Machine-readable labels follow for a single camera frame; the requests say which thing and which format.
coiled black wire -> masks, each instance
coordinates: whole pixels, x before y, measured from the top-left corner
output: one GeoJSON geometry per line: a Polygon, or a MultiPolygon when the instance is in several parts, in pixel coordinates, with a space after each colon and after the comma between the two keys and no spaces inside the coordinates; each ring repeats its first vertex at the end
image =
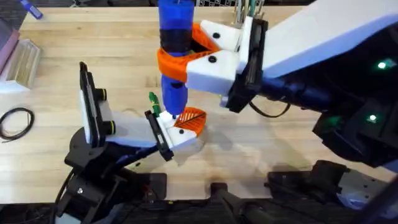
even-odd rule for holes
{"type": "Polygon", "coordinates": [[[9,110],[7,113],[3,114],[0,118],[0,138],[4,139],[5,140],[4,142],[10,142],[10,141],[19,139],[30,131],[30,129],[33,126],[34,121],[35,121],[35,114],[33,114],[33,111],[31,111],[31,110],[28,110],[28,109],[22,108],[22,107],[13,108],[13,109],[9,110]],[[3,128],[2,122],[11,114],[13,114],[15,112],[20,112],[20,111],[24,111],[24,112],[28,113],[28,124],[27,124],[26,128],[15,135],[5,134],[4,132],[6,132],[6,131],[3,128]]]}

orange gripper pad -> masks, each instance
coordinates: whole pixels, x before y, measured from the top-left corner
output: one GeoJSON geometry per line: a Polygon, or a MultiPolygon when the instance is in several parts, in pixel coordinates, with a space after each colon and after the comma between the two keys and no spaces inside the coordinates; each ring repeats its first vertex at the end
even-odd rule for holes
{"type": "Polygon", "coordinates": [[[217,45],[214,44],[200,29],[199,24],[192,25],[192,38],[208,50],[188,54],[183,57],[173,57],[164,49],[160,48],[157,51],[157,63],[159,65],[159,70],[163,75],[185,83],[187,82],[188,62],[219,51],[217,45]]]}
{"type": "Polygon", "coordinates": [[[206,123],[206,112],[200,109],[186,107],[178,116],[174,126],[194,131],[197,136],[203,131],[206,123]]]}

screw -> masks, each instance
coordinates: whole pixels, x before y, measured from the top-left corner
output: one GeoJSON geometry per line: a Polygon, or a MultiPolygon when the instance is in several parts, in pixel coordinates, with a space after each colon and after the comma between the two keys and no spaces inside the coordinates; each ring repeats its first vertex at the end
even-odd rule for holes
{"type": "Polygon", "coordinates": [[[219,33],[217,32],[213,33],[213,38],[219,39],[219,37],[221,37],[219,33]]]}
{"type": "Polygon", "coordinates": [[[209,57],[209,62],[210,63],[215,63],[217,61],[217,58],[215,56],[210,56],[209,57]]]}

green led light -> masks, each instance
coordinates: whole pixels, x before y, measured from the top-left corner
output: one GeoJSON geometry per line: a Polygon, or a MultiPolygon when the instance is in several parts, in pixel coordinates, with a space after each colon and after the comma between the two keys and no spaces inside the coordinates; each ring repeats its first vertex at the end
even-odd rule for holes
{"type": "Polygon", "coordinates": [[[377,119],[377,116],[376,115],[371,115],[371,116],[369,116],[369,120],[371,120],[371,121],[375,121],[377,119]]]}
{"type": "Polygon", "coordinates": [[[384,63],[384,62],[380,62],[377,66],[378,66],[380,69],[385,69],[385,68],[387,67],[387,64],[384,63]]]}

wooden table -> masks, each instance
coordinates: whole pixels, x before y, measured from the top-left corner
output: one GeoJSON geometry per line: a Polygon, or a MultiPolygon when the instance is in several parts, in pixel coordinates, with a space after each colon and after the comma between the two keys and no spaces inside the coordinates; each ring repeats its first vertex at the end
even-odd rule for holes
{"type": "MultiPolygon", "coordinates": [[[[301,7],[266,7],[271,26],[301,7]]],[[[108,90],[115,111],[144,116],[150,109],[148,92],[160,96],[160,73],[155,51],[159,47],[157,8],[43,8],[41,21],[27,15],[22,38],[42,48],[34,89],[3,95],[0,113],[24,105],[36,121],[31,132],[0,144],[0,203],[52,202],[70,167],[63,163],[69,141],[82,126],[78,101],[79,61],[88,64],[96,86],[108,90]]],[[[233,8],[195,10],[195,20],[229,24],[233,8]]],[[[284,105],[256,98],[269,113],[284,105]]],[[[277,119],[265,119],[249,107],[234,114],[218,106],[219,96],[189,92],[189,106],[208,113],[204,148],[164,162],[158,153],[145,159],[138,172],[166,172],[168,199],[208,196],[208,185],[224,181],[240,197],[269,197],[263,182],[272,170],[309,170],[318,159],[348,164],[369,175],[389,180],[384,169],[346,162],[321,144],[312,132],[318,114],[293,107],[277,119]]],[[[23,126],[26,119],[9,126],[23,126]]]]}

